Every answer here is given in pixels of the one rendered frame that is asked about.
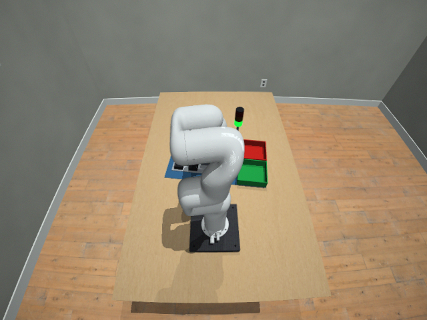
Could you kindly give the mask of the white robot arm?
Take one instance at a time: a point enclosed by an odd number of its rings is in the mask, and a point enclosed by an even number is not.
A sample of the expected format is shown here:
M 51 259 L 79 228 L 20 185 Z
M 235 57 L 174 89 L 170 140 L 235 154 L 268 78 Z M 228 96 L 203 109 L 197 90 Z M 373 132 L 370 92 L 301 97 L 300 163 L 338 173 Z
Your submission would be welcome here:
M 244 162 L 242 134 L 227 127 L 215 105 L 179 107 L 171 116 L 169 148 L 177 165 L 210 163 L 201 176 L 182 179 L 177 196 L 187 216 L 203 215 L 201 228 L 210 243 L 219 241 L 229 226 L 230 187 Z

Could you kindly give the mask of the red bin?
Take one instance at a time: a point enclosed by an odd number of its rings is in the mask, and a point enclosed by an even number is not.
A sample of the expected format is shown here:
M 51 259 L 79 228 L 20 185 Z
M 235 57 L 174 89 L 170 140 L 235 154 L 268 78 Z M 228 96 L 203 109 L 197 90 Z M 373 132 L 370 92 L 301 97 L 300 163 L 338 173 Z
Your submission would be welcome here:
M 267 161 L 266 142 L 244 139 L 244 159 Z

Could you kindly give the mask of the green bin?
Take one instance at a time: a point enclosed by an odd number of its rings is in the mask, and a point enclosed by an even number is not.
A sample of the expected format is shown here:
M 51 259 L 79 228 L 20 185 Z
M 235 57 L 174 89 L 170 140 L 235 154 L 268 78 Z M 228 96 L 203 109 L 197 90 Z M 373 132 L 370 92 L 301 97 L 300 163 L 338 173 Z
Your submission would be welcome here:
M 267 161 L 244 159 L 238 174 L 237 185 L 266 187 L 268 184 Z

